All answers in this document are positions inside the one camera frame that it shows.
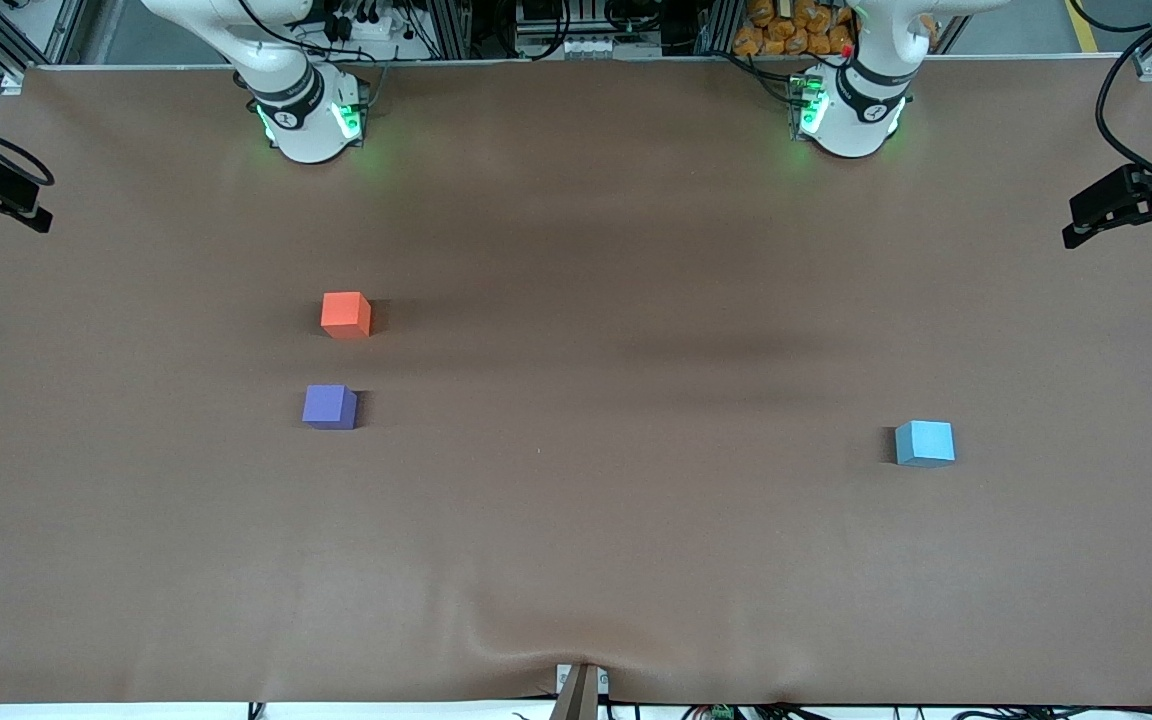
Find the brown table cover sheet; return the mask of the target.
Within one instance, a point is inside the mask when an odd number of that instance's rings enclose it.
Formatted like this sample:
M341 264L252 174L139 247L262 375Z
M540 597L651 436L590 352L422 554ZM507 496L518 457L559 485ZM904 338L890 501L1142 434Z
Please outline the brown table cover sheet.
M1152 228L1060 240L1107 68L929 61L840 161L718 61L399 67L317 167L223 70L29 74L0 703L1152 705Z

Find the pile of orange objects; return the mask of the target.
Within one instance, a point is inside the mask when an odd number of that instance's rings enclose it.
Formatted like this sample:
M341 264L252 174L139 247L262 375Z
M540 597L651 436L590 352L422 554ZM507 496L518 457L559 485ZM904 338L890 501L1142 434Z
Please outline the pile of orange objects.
M861 29L846 0L744 0L742 9L736 56L850 56Z

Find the brown metal mount bar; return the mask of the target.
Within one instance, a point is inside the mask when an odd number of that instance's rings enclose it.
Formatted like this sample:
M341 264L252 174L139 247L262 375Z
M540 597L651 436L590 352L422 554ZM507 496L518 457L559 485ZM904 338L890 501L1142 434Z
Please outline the brown metal mount bar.
M548 720L600 720L600 706L608 696L609 676L594 664L561 664L556 667L556 703Z

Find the orange foam block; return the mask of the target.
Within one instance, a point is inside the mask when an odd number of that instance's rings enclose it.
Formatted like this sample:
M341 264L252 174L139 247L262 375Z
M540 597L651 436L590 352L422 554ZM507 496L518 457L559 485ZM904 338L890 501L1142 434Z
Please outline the orange foam block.
M372 333L372 306L361 291L326 291L320 327L333 340L357 340Z

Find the purple foam block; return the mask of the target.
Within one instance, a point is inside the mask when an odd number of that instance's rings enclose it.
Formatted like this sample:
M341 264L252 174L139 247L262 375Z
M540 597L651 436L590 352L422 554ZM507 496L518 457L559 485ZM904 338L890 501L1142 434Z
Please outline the purple foam block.
M308 386L303 397L301 420L306 427L319 430L353 430L357 427L358 395L343 384L314 384Z

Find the white power strip with plugs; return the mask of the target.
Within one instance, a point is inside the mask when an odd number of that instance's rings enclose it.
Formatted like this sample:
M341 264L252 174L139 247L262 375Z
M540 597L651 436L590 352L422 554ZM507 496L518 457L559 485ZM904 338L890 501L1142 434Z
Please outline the white power strip with plugs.
M412 38L414 31L394 0L317 0L324 13L324 35L329 44L391 41Z

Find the light blue foam block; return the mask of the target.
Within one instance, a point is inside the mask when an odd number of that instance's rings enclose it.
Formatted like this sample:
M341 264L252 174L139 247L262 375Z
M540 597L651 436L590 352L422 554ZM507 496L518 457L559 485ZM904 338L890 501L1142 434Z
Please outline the light blue foam block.
M956 462L954 429L948 420L905 420L893 438L897 465L931 469Z

